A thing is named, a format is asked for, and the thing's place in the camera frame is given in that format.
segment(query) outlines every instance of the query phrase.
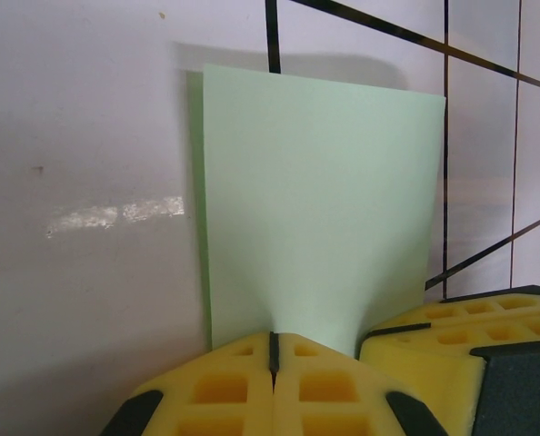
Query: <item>yellow foam block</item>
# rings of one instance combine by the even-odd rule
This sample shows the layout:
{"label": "yellow foam block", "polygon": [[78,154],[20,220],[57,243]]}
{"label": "yellow foam block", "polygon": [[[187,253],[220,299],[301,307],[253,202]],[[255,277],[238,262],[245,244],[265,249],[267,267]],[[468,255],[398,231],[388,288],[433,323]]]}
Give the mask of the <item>yellow foam block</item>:
{"label": "yellow foam block", "polygon": [[423,434],[422,422],[426,436],[446,435],[399,382],[296,334],[264,333],[145,383],[101,436],[404,436]]}
{"label": "yellow foam block", "polygon": [[163,399],[143,436],[270,436],[272,376],[268,334],[210,352],[138,388]]}
{"label": "yellow foam block", "polygon": [[450,436],[464,436],[485,370],[485,360],[470,352],[526,342],[540,342],[540,295],[494,292],[426,304],[379,324],[359,360],[412,389]]}
{"label": "yellow foam block", "polygon": [[385,394],[395,381],[296,334],[280,335],[274,435],[404,435]]}

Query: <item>white wall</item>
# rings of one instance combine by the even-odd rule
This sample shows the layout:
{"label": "white wall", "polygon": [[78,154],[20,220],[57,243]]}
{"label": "white wall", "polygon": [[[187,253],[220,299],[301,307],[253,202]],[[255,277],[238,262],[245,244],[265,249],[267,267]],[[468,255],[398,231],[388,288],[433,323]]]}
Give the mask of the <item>white wall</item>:
{"label": "white wall", "polygon": [[203,351],[184,70],[267,69],[259,3],[0,1],[0,434],[98,433]]}
{"label": "white wall", "polygon": [[[442,1],[342,3],[443,40]],[[524,4],[521,72],[540,80],[540,0]],[[451,44],[515,69],[517,1],[450,5]],[[444,92],[442,54],[289,0],[278,21],[284,73]],[[98,433],[204,350],[185,72],[205,62],[267,71],[264,0],[0,0],[1,435]],[[540,89],[523,84],[513,223],[515,80],[449,67],[448,268],[540,218]],[[515,263],[539,267],[515,282],[540,282],[535,246],[540,230],[519,239]],[[448,291],[507,286],[511,261],[509,244]]]}

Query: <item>green card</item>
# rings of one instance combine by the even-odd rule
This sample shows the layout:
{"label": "green card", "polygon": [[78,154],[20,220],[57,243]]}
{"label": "green card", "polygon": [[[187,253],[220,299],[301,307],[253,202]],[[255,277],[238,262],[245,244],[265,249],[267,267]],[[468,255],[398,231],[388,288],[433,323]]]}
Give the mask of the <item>green card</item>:
{"label": "green card", "polygon": [[195,157],[214,347],[274,330],[352,355],[365,329],[423,302],[444,108],[437,95],[205,68]]}

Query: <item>light green paper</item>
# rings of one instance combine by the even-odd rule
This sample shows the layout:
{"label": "light green paper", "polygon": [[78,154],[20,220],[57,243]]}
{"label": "light green paper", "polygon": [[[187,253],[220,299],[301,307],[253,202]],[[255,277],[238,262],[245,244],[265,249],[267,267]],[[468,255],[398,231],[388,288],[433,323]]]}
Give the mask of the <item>light green paper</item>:
{"label": "light green paper", "polygon": [[208,65],[213,346],[295,332],[352,355],[423,302],[444,97]]}

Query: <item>black grid line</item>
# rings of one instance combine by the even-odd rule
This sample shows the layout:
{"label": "black grid line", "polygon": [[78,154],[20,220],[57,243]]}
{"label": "black grid line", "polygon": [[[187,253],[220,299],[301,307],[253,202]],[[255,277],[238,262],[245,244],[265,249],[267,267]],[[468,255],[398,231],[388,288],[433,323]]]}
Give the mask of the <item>black grid line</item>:
{"label": "black grid line", "polygon": [[[523,0],[518,0],[518,47],[516,48],[516,71],[521,70],[521,25],[523,21]],[[513,213],[510,224],[510,233],[515,234],[515,211],[516,211],[516,153],[518,150],[518,92],[520,89],[520,80],[516,78],[516,96],[515,96],[515,150],[513,154]],[[515,258],[515,241],[510,242],[510,273],[508,277],[509,286],[513,287],[513,264]]]}
{"label": "black grid line", "polygon": [[[448,44],[449,37],[449,3],[450,0],[444,0],[444,41]],[[442,273],[448,269],[448,68],[450,57],[444,53],[444,204],[442,205]],[[442,298],[448,298],[448,280],[442,281]]]}
{"label": "black grid line", "polygon": [[[278,13],[277,13],[277,1],[278,0],[265,0],[265,11],[266,11],[266,37],[268,44],[268,67],[271,73],[280,73],[280,47],[279,47],[279,38],[278,38]],[[511,276],[510,281],[512,285],[512,261],[513,261],[513,245],[514,240],[519,237],[527,234],[528,232],[534,230],[540,225],[540,220],[527,225],[525,228],[521,229],[518,232],[514,232],[515,225],[515,185],[516,185],[516,146],[517,146],[517,133],[518,133],[518,91],[520,82],[531,84],[540,88],[540,80],[535,79],[534,77],[527,76],[520,73],[520,50],[521,50],[521,20],[522,20],[522,0],[519,0],[519,20],[518,20],[518,47],[517,47],[517,59],[516,59],[516,71],[506,68],[500,64],[488,61],[484,58],[476,56],[475,54],[470,54],[464,50],[452,47],[449,45],[448,40],[448,29],[449,29],[449,14],[448,14],[448,4],[449,0],[444,1],[444,18],[445,18],[445,41],[443,43],[436,41],[433,38],[429,38],[424,35],[420,35],[417,32],[413,32],[406,28],[403,28],[400,25],[394,25],[393,23],[377,18],[373,15],[364,13],[362,11],[356,10],[352,7],[341,5],[334,0],[289,0],[300,5],[308,6],[317,11],[324,12],[338,18],[344,19],[346,21],[362,25],[374,29],[376,31],[382,32],[387,35],[395,36],[397,38],[403,39],[407,42],[411,42],[423,47],[429,48],[436,52],[442,53],[445,56],[444,64],[444,94],[446,97],[446,109],[445,109],[445,138],[444,138],[444,207],[443,207],[443,253],[442,253],[442,264],[443,272],[438,274],[436,277],[429,279],[425,283],[425,289],[428,290],[440,282],[443,284],[442,294],[443,297],[446,297],[447,292],[447,279],[454,274],[462,271],[464,268],[472,265],[473,263],[478,262],[479,260],[485,258],[488,254],[495,252],[499,248],[506,246],[508,243],[511,243]],[[514,156],[514,175],[513,175],[513,222],[511,235],[507,238],[504,238],[502,241],[491,245],[490,247],[484,249],[480,253],[477,253],[470,258],[458,263],[457,265],[447,268],[447,230],[448,230],[448,116],[447,116],[447,97],[448,97],[448,60],[450,57],[460,59],[469,64],[474,64],[482,68],[494,71],[499,74],[503,74],[509,77],[512,77],[516,80],[516,103],[515,103],[515,156]]]}
{"label": "black grid line", "polygon": [[530,231],[537,228],[539,225],[540,225],[540,220],[535,221],[534,223],[527,225],[525,228],[519,230],[518,232],[513,233],[510,236],[504,238],[503,240],[495,243],[494,245],[491,245],[490,247],[484,249],[480,253],[477,253],[474,256],[469,257],[465,261],[461,261],[459,264],[454,265],[452,268],[449,268],[446,272],[438,274],[436,277],[433,277],[429,279],[427,282],[425,282],[425,289],[428,290],[436,286],[437,284],[439,284],[442,280],[447,280],[449,277],[452,277],[454,274],[461,272],[464,268],[467,268],[473,263],[476,263],[479,260],[484,259],[488,254],[494,253],[499,248],[502,248],[506,246],[508,243],[529,233]]}
{"label": "black grid line", "polygon": [[521,74],[517,71],[513,71],[510,68],[505,66],[495,64],[494,62],[483,59],[480,56],[475,54],[470,54],[464,50],[452,47],[448,43],[441,43],[436,41],[433,38],[423,36],[417,32],[405,29],[400,25],[394,25],[389,23],[386,20],[377,18],[362,11],[358,11],[352,7],[341,5],[333,0],[290,0],[292,2],[298,3],[300,5],[305,5],[316,9],[317,11],[322,11],[330,15],[337,16],[346,21],[362,25],[364,27],[369,27],[371,29],[383,32],[391,36],[409,41],[422,47],[427,47],[431,50],[434,50],[439,53],[447,54],[451,57],[455,57],[462,61],[468,62],[469,64],[474,64],[488,70],[497,72],[499,74],[504,74],[509,77],[520,80],[521,82],[526,82],[540,88],[540,80],[535,79],[534,77],[529,77],[525,74]]}
{"label": "black grid line", "polygon": [[278,4],[276,0],[265,0],[266,41],[268,44],[268,70],[280,74],[280,43],[278,40]]}

